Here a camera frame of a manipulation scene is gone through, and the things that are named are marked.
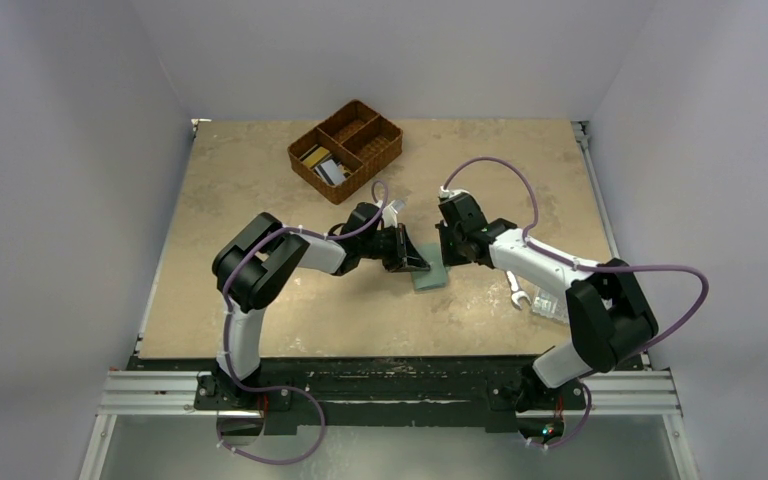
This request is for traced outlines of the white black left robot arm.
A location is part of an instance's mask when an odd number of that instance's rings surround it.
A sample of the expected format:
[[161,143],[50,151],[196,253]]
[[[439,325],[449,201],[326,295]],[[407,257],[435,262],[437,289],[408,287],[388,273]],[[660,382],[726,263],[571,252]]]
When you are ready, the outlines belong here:
[[325,234],[262,212],[220,250],[211,265],[227,307],[217,354],[225,376],[219,395],[232,408],[249,407],[258,392],[267,390],[257,379],[264,317],[296,270],[343,276],[364,259],[381,262],[390,273],[431,269],[397,221],[400,206],[398,201],[361,202]]

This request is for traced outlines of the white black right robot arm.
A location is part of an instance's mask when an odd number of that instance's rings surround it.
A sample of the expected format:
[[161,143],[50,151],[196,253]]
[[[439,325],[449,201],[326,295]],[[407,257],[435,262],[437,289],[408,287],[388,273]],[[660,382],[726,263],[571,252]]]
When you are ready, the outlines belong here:
[[505,220],[488,221],[465,190],[440,191],[437,224],[445,263],[475,263],[510,272],[562,299],[569,340],[524,367],[521,394],[536,407],[587,373],[607,373],[659,331],[635,275],[614,258],[606,264],[579,259],[525,235]]

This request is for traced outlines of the teal card holder wallet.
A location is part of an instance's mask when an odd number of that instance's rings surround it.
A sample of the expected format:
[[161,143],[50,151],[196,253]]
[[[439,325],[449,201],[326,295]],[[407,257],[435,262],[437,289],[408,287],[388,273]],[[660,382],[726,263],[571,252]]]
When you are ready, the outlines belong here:
[[429,264],[427,271],[411,273],[413,289],[417,293],[445,288],[449,283],[448,268],[443,263],[442,250],[438,243],[426,243],[418,252]]

